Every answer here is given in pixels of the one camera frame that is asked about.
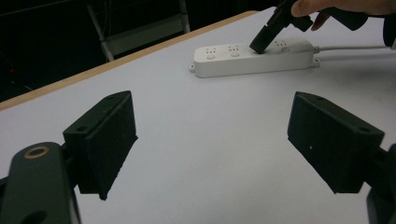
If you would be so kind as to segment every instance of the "white power strip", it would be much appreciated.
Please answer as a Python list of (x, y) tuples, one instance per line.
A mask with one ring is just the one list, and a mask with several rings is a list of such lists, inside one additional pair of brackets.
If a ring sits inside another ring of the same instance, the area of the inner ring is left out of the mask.
[(303, 38), (276, 39), (264, 54), (248, 43), (198, 48), (190, 71), (197, 77), (222, 77), (318, 67), (314, 47)]

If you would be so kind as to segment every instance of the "finger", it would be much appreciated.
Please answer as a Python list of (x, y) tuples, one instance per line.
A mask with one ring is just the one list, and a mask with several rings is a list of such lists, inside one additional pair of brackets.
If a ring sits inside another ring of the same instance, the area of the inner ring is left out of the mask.
[(325, 13), (325, 12), (319, 12), (317, 18), (315, 19), (314, 24), (312, 25), (311, 30), (312, 31), (316, 31), (318, 30), (323, 24), (324, 22), (330, 18), (330, 15)]
[(333, 0), (298, 0), (291, 6), (293, 17), (302, 17), (321, 11), (326, 7), (333, 7)]

